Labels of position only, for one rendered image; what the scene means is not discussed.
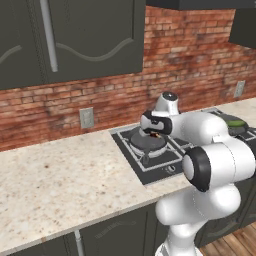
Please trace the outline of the grey wall socket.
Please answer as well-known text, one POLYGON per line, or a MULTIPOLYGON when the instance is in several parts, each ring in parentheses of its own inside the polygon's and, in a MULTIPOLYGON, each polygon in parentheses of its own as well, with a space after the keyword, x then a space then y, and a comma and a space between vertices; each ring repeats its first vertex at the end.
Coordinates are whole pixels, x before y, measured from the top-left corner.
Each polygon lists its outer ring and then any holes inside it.
POLYGON ((94 126, 94 112, 92 107, 80 109, 79 114, 82 128, 91 128, 94 126))
POLYGON ((245 86, 245 81, 244 80, 237 82, 235 92, 234 92, 234 97, 235 98, 240 97, 242 95, 243 90, 244 90, 244 86, 245 86))

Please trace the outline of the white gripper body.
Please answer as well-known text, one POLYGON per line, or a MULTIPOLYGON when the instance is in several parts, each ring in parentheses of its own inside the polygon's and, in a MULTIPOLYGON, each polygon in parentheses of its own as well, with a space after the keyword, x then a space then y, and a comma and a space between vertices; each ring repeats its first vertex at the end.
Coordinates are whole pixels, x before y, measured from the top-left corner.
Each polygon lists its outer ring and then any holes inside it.
POLYGON ((151 133, 158 133, 158 132, 155 130, 150 130, 150 129, 146 129, 146 130, 143 130, 142 128, 139 129, 139 134, 142 137, 150 136, 151 133))

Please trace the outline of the dark grey wall cupboard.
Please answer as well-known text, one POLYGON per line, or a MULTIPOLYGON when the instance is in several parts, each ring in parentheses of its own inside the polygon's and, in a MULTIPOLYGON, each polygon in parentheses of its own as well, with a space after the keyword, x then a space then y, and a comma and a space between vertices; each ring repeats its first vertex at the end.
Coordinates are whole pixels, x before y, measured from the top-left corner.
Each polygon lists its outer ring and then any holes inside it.
POLYGON ((229 42, 256 49, 256 9, 237 9, 229 42))

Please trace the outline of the dark grey wall cupboard door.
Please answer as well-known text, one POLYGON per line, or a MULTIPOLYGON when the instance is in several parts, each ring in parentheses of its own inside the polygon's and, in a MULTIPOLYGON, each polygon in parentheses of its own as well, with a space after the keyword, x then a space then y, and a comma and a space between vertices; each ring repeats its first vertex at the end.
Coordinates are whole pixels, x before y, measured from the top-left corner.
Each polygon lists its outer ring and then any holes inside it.
POLYGON ((136 73, 144 54, 145 0, 48 0, 58 71, 50 66, 40 0, 32 0, 46 81, 136 73))
POLYGON ((0 0, 0 90, 45 82, 30 3, 0 0))

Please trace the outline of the dark frying pan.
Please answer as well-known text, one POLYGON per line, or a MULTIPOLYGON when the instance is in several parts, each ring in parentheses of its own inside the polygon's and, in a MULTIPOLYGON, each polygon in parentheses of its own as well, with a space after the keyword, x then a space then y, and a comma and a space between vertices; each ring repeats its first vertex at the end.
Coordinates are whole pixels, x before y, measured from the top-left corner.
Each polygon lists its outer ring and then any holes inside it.
MULTIPOLYGON (((235 117, 235 116, 232 116, 232 115, 227 115, 226 116, 226 123, 228 120, 242 120, 238 117, 235 117)), ((247 130, 248 130, 249 126, 248 124, 246 123, 246 126, 245 127, 229 127, 228 126, 228 130, 229 130, 229 134, 231 136, 236 136, 236 135, 239 135, 239 134, 242 134, 242 133, 245 133, 247 130)))

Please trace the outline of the green cucumber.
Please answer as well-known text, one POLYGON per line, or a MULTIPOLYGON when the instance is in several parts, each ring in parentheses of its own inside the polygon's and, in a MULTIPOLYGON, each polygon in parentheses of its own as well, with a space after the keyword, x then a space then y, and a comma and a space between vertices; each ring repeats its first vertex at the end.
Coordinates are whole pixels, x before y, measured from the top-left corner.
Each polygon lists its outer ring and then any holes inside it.
POLYGON ((244 122, 242 120, 228 120, 227 125, 229 127, 245 127, 246 122, 244 122))

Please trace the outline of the black hob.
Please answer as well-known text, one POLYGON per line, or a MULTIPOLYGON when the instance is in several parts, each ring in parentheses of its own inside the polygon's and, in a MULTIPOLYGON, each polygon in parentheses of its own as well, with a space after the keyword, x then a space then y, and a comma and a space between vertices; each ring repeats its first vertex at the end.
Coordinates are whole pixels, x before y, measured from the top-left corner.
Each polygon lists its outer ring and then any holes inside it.
POLYGON ((151 137, 137 147, 138 124, 116 128, 110 133, 143 185, 181 174, 184 154, 194 147, 191 142, 167 135, 151 137))

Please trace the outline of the grey frying pan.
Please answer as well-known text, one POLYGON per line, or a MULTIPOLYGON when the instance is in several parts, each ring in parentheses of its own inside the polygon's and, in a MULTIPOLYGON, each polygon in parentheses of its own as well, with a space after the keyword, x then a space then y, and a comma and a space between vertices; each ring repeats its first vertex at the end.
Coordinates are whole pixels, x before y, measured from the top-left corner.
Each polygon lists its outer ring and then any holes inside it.
POLYGON ((132 151, 141 157, 141 162, 144 165, 147 165, 151 158, 162 155, 167 149, 167 142, 163 137, 142 137, 139 131, 130 137, 129 145, 132 151))

